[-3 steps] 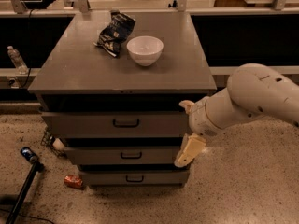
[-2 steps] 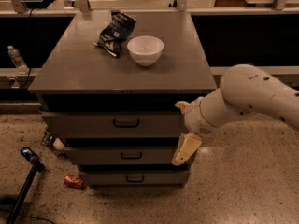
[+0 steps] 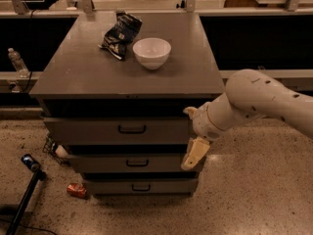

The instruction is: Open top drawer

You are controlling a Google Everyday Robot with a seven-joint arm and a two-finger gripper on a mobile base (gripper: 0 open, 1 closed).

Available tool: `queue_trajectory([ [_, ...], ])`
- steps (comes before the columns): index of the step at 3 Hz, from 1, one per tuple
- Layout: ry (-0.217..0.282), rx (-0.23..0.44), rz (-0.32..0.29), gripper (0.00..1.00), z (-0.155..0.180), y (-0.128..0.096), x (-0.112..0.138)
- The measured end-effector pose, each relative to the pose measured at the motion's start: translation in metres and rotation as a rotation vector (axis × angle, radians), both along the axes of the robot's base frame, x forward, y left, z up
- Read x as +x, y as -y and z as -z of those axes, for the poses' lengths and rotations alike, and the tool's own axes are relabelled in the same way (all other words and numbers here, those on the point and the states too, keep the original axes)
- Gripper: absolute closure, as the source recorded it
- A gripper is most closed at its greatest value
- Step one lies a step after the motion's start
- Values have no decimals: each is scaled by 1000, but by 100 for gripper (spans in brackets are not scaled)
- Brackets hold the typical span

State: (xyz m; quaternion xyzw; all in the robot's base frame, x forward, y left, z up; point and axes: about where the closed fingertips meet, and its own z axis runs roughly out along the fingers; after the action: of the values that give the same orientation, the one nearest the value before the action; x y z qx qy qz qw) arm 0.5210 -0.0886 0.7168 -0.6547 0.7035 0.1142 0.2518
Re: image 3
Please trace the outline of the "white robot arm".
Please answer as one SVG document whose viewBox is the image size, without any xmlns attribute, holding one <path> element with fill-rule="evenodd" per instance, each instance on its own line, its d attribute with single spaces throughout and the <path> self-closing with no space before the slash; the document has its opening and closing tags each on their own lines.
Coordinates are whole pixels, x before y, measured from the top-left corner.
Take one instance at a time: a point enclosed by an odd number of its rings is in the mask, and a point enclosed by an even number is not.
<svg viewBox="0 0 313 235">
<path fill-rule="evenodd" d="M 313 97 L 288 89 L 258 70 L 238 70 L 227 80 L 225 92 L 200 107 L 187 107 L 195 137 L 190 138 L 181 163 L 193 169 L 210 144 L 228 129 L 261 117 L 276 118 L 313 138 Z"/>
</svg>

